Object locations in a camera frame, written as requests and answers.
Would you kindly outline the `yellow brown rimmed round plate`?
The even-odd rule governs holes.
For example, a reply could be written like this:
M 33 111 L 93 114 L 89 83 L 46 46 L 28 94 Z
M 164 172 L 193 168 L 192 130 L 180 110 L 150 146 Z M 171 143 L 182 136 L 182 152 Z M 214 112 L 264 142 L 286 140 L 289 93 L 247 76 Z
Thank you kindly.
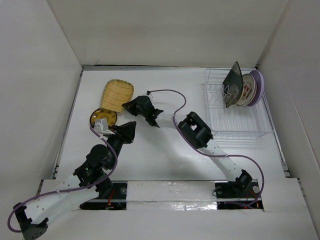
M 118 115 L 115 111 L 108 110 L 105 108 L 98 108 L 96 109 L 89 118 L 89 123 L 93 127 L 95 120 L 98 119 L 106 119 L 108 126 L 111 127 L 116 124 L 118 120 Z

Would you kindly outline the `yellow bamboo pattern tray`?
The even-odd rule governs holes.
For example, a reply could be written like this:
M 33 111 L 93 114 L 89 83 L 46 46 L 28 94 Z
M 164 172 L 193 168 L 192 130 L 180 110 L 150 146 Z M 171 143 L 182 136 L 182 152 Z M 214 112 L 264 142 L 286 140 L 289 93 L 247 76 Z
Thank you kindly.
M 109 80 L 102 92 L 100 108 L 122 113 L 125 110 L 122 105 L 131 101 L 134 90 L 130 82 L 122 79 Z

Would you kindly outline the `black square floral plate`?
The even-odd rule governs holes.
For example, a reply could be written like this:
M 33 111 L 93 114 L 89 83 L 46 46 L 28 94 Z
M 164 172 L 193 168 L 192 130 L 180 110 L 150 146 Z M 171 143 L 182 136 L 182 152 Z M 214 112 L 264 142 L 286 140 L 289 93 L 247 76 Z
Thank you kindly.
M 238 61 L 233 64 L 231 70 L 225 77 L 222 86 L 224 104 L 226 108 L 229 108 L 239 101 L 244 87 L 243 74 Z

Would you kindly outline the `white plate with red pattern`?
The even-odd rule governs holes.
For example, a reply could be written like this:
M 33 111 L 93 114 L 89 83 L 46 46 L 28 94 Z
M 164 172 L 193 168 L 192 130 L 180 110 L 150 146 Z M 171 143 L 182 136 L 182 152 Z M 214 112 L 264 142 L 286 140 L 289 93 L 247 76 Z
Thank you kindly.
M 254 88 L 253 79 L 250 74 L 244 74 L 242 76 L 243 79 L 243 89 L 240 96 L 240 99 L 236 103 L 237 106 L 246 106 L 247 101 L 250 98 L 250 94 Z

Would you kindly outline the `purple round plate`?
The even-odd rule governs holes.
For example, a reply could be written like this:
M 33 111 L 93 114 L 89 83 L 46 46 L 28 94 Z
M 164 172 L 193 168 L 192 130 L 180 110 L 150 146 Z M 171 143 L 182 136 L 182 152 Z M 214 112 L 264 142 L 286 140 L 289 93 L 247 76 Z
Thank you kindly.
M 258 70 L 252 70 L 250 74 L 253 76 L 253 79 L 256 83 L 256 94 L 252 101 L 247 105 L 249 107 L 252 107 L 259 103 L 259 101 L 262 99 L 264 90 L 265 90 L 265 80 L 263 75 Z

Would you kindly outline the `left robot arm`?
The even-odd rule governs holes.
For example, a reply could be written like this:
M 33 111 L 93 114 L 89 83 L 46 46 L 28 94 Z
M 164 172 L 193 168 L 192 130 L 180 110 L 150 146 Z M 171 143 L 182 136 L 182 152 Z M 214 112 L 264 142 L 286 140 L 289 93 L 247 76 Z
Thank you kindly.
M 81 204 L 112 195 L 110 175 L 116 169 L 123 145 L 133 142 L 136 125 L 135 121 L 129 121 L 108 128 L 97 121 L 94 127 L 90 127 L 103 144 L 93 146 L 83 164 L 53 190 L 14 206 L 10 215 L 16 217 L 20 227 L 18 232 L 25 240 L 38 239 L 55 220 Z

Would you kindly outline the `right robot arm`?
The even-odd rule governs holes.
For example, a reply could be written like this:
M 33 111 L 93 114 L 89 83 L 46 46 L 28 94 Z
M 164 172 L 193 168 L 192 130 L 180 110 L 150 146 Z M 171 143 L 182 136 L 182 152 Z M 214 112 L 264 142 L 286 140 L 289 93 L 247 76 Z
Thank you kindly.
M 144 117 L 152 127 L 177 130 L 191 148 L 209 157 L 222 171 L 226 180 L 231 183 L 231 191 L 235 196 L 242 197 L 249 191 L 253 180 L 251 175 L 218 146 L 210 127 L 194 111 L 187 115 L 169 113 L 155 108 L 146 95 L 140 95 L 124 103 L 122 107 L 131 115 Z

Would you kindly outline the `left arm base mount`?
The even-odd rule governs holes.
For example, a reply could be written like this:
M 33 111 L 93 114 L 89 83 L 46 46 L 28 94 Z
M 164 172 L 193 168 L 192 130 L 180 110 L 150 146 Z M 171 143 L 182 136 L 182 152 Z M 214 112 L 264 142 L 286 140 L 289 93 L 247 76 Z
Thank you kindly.
M 87 211 L 122 211 L 127 209 L 127 181 L 112 181 L 112 190 L 107 196 L 98 196 L 82 203 L 79 208 Z

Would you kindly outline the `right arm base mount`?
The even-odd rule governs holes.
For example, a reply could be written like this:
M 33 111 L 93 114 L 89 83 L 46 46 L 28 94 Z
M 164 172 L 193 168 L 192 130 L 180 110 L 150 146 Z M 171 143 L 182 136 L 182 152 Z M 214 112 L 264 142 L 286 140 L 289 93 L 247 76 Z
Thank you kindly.
M 245 190 L 237 190 L 235 184 L 229 181 L 216 181 L 212 190 L 212 196 L 216 198 L 218 210 L 263 210 L 261 197 L 250 205 L 259 193 L 260 187 L 256 179 Z

